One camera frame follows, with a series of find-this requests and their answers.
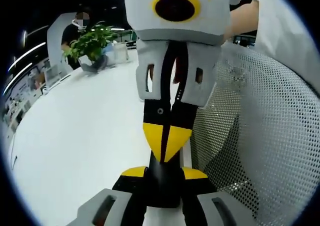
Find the white table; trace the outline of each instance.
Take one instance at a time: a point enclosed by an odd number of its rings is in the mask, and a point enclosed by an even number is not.
[[[13,178],[42,225],[68,224],[80,205],[112,188],[124,170],[148,165],[137,51],[129,53],[133,62],[97,75],[73,71],[35,102],[17,128]],[[185,225],[180,208],[148,208],[145,217],[144,225]]]

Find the green plant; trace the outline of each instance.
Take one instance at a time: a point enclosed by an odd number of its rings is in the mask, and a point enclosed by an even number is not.
[[[70,44],[70,49],[64,52],[64,56],[71,56],[75,60],[87,55],[92,62],[96,61],[102,54],[102,49],[118,35],[111,30],[111,27],[96,25],[89,32],[84,32],[78,40]]]

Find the white mesh backrest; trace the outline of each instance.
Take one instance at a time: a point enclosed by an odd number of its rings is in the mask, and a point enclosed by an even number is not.
[[[241,46],[225,44],[216,68],[193,128],[193,165],[259,225],[291,225],[320,182],[320,99],[290,69]]]

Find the white wall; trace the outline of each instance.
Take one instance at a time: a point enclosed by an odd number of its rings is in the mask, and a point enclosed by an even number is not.
[[[65,28],[71,24],[75,15],[76,13],[61,14],[50,26],[46,35],[50,65],[63,64],[66,67],[67,73],[71,72],[72,68],[62,60],[61,39]]]

